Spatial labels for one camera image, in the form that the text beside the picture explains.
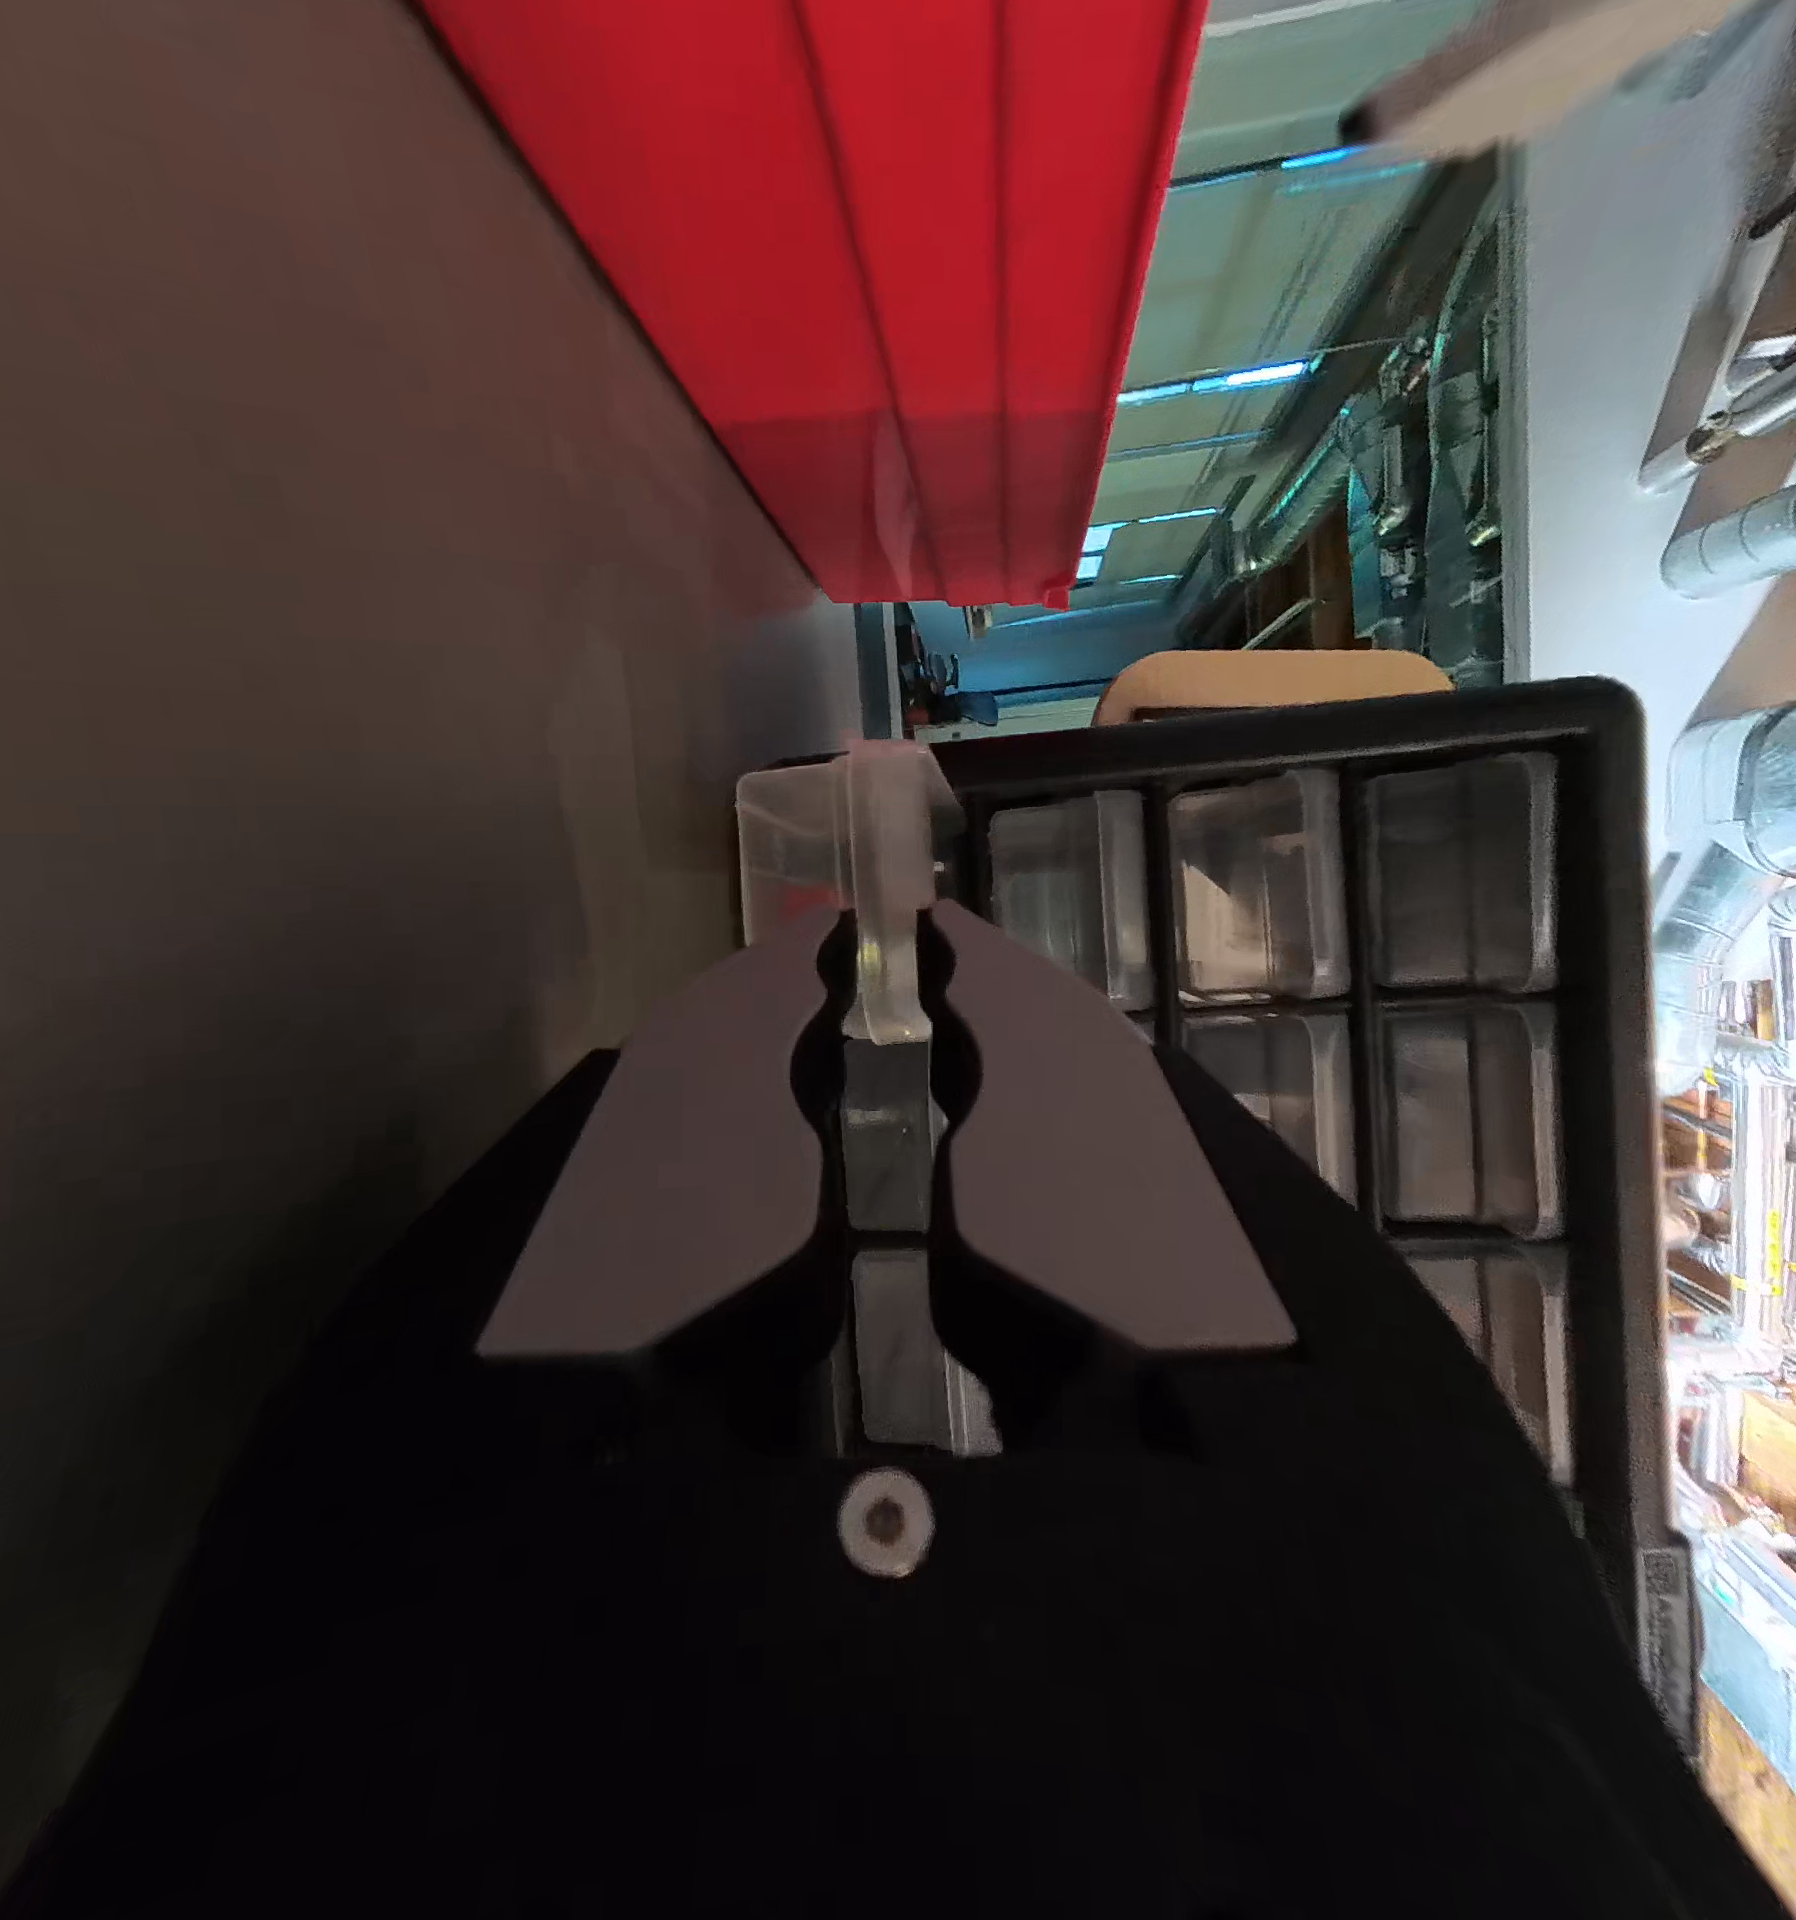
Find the clear plastic drawer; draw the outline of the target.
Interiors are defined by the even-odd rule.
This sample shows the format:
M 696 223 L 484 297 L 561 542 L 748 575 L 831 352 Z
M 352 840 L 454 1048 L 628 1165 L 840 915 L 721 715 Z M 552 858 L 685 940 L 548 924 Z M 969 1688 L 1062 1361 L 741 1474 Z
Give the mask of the clear plastic drawer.
M 997 1452 L 992 1399 L 931 1327 L 928 1229 L 945 1113 L 917 924 L 962 824 L 926 748 L 868 739 L 735 788 L 744 940 L 840 919 L 840 1010 L 820 1022 L 820 1119 L 845 1220 L 845 1320 L 826 1366 L 838 1452 Z

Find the silver pipe bundle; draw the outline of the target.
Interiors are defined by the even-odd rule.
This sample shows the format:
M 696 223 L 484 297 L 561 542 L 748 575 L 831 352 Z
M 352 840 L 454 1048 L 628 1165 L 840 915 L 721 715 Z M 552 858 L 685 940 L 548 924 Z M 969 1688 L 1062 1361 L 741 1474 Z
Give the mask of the silver pipe bundle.
M 1641 482 L 1696 477 L 1735 444 L 1796 421 L 1796 332 L 1739 352 L 1755 378 Z M 1796 575 L 1796 482 L 1692 525 L 1661 553 L 1678 597 Z M 1653 876 L 1653 1082 L 1666 1105 L 1722 1082 L 1730 1187 L 1722 1281 L 1739 1339 L 1796 1338 L 1796 704 L 1693 723 L 1668 762 L 1672 852 Z M 1770 1035 L 1728 1021 L 1728 960 L 1766 927 Z

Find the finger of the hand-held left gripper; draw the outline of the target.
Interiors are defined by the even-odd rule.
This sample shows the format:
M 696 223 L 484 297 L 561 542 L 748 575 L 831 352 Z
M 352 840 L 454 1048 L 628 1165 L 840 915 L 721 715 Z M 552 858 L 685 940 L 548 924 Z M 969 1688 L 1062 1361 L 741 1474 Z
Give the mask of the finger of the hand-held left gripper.
M 1688 103 L 1770 3 L 1488 3 L 1345 108 L 1345 148 L 1479 156 L 1594 99 Z

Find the red plastic bin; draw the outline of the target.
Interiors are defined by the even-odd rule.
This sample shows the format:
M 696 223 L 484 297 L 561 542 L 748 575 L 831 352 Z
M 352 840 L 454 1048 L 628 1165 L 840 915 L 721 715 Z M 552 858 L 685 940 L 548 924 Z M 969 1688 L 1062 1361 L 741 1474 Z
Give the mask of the red plastic bin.
M 831 602 L 1062 609 L 1206 3 L 418 3 Z

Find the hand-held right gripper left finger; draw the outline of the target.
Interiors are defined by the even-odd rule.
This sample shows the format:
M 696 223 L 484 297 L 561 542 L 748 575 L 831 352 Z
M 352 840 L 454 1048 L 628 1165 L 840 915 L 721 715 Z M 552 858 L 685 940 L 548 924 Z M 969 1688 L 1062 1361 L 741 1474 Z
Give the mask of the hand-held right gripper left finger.
M 477 1333 L 488 1361 L 619 1361 L 795 1260 L 826 1201 L 826 1122 L 795 1084 L 838 910 L 801 910 L 648 1014 L 603 1076 Z

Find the black drawer cabinet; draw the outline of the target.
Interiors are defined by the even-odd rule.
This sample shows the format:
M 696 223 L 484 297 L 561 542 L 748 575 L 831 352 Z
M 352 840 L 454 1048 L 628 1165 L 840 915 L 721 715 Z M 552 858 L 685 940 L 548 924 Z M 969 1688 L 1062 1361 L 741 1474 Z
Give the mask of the black drawer cabinet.
M 1696 1748 L 1692 1548 L 1672 1501 L 1644 717 L 1611 680 L 1200 710 L 1113 727 L 936 748 L 962 800 L 951 891 L 971 903 L 985 813 L 1095 788 L 1192 791 L 1303 766 L 1393 771 L 1483 755 L 1554 759 L 1554 1010 L 1565 1168 L 1573 1481 L 1558 1487 L 1675 1743 Z

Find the metal air duct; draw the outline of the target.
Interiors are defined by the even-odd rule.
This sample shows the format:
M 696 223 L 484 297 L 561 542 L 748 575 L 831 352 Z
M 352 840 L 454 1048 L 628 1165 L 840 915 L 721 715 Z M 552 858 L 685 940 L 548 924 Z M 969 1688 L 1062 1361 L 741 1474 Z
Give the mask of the metal air duct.
M 1796 1535 L 1760 1515 L 1693 1521 L 1701 1688 L 1796 1797 Z

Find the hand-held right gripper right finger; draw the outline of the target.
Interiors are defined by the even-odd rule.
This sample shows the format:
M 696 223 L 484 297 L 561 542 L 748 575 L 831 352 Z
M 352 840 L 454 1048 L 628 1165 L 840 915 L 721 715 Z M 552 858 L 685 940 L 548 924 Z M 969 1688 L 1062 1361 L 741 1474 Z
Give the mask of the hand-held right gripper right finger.
M 964 1366 L 1038 1333 L 1135 1354 L 1290 1354 L 1292 1316 L 1154 1046 L 1105 991 L 962 903 L 931 907 L 975 1088 L 940 1146 L 931 1316 Z

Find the glass partition wall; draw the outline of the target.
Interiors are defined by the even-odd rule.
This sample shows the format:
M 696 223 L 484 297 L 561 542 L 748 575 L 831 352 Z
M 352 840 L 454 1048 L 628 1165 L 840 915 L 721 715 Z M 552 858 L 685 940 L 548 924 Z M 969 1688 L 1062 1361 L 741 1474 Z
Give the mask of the glass partition wall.
M 1450 187 L 1345 119 L 1488 3 L 1206 3 L 1186 104 L 1090 504 L 1072 610 L 895 609 L 903 692 L 1078 710 L 1131 659 L 1200 642 L 1209 604 L 1341 490 L 1345 395 L 1418 326 L 1393 318 Z

